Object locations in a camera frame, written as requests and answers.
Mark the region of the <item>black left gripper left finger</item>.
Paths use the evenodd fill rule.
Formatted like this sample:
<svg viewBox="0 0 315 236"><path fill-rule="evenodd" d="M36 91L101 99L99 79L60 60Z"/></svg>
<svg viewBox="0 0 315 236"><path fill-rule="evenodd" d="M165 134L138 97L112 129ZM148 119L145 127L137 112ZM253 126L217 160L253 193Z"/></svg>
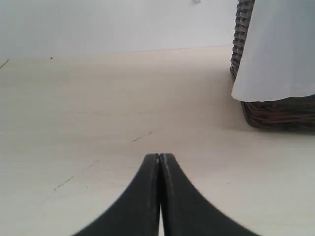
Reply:
<svg viewBox="0 0 315 236"><path fill-rule="evenodd" d="M157 236L159 155L147 154L121 196L77 236Z"/></svg>

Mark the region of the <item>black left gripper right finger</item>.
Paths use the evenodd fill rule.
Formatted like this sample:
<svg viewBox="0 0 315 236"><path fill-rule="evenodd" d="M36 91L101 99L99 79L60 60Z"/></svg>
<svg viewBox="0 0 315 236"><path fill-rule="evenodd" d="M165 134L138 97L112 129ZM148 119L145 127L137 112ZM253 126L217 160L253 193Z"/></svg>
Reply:
<svg viewBox="0 0 315 236"><path fill-rule="evenodd" d="M173 154L163 153L159 161L166 236L256 235L208 202L190 182Z"/></svg>

